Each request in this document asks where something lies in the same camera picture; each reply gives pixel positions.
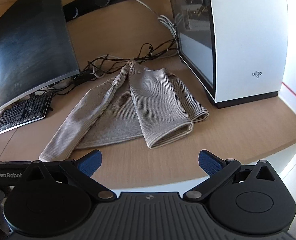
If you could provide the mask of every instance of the striped fabric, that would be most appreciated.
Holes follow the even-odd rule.
[[[132,60],[115,78],[89,90],[68,115],[39,159],[67,159],[74,149],[144,136],[152,149],[189,134],[209,112],[166,69]]]

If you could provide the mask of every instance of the black keyboard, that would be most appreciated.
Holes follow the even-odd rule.
[[[49,92],[41,96],[33,95],[6,109],[0,117],[0,134],[45,118],[51,98],[52,93]]]

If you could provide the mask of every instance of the aigo logo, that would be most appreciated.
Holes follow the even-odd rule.
[[[257,78],[262,74],[262,72],[260,71],[255,71],[252,73],[253,76],[256,76]]]

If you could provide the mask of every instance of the blue gripper pad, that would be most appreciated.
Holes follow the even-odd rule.
[[[202,168],[210,177],[225,166],[223,160],[206,150],[202,150],[199,153],[198,161],[200,168]]]
[[[101,151],[93,150],[87,155],[77,160],[77,168],[82,173],[90,177],[101,166],[102,155]]]

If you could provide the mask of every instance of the black cable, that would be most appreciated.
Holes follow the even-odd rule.
[[[140,51],[139,51],[139,54],[138,54],[137,58],[140,57],[141,51],[142,51],[142,49],[143,49],[143,47],[144,47],[145,45],[149,45],[149,51],[151,52],[151,49],[150,49],[150,48],[153,48],[153,46],[152,46],[150,43],[144,43],[144,44],[141,46],[141,48],[140,48]]]
[[[160,51],[160,52],[158,52],[158,53],[156,53],[154,55],[152,54],[154,51],[156,51],[157,49],[159,49],[161,46],[163,46],[166,43],[170,43],[169,46],[166,49],[164,49],[164,50],[162,50],[162,51]],[[175,43],[176,43],[176,38],[165,41],[165,42],[161,43],[160,45],[158,45],[156,48],[153,48],[152,44],[150,44],[150,43],[144,43],[140,48],[140,51],[139,51],[139,54],[138,54],[137,58],[114,59],[114,58],[108,58],[109,54],[107,54],[105,57],[98,57],[98,58],[96,58],[96,59],[94,59],[92,61],[88,61],[87,66],[82,71],[80,71],[80,73],[78,75],[73,77],[72,81],[67,86],[65,86],[63,88],[56,89],[56,88],[53,87],[54,86],[54,84],[53,84],[53,85],[48,86],[47,90],[40,90],[40,91],[45,91],[45,92],[46,91],[51,91],[55,95],[60,95],[60,96],[67,95],[73,89],[75,89],[77,86],[79,86],[79,85],[81,85],[81,84],[83,84],[85,82],[95,81],[95,80],[98,79],[97,77],[92,77],[94,75],[92,67],[96,68],[97,70],[99,70],[99,71],[101,71],[101,72],[103,72],[105,74],[113,74],[113,73],[116,73],[117,71],[121,70],[127,64],[127,62],[129,60],[134,59],[139,64],[141,64],[141,63],[149,61],[149,60],[157,59],[158,57],[164,55],[168,51],[177,49],[177,48],[172,48],[172,46]],[[141,57],[140,55],[141,55],[141,52],[142,52],[143,47],[145,45],[149,45],[149,53],[146,56]],[[95,66],[94,62],[97,61],[97,60],[100,60],[100,59],[102,59],[101,64],[98,67]],[[113,61],[114,62],[112,64],[112,66],[107,71],[102,70],[102,66],[103,66],[105,61]],[[71,87],[67,92],[63,92],[72,85],[73,85],[73,87]]]

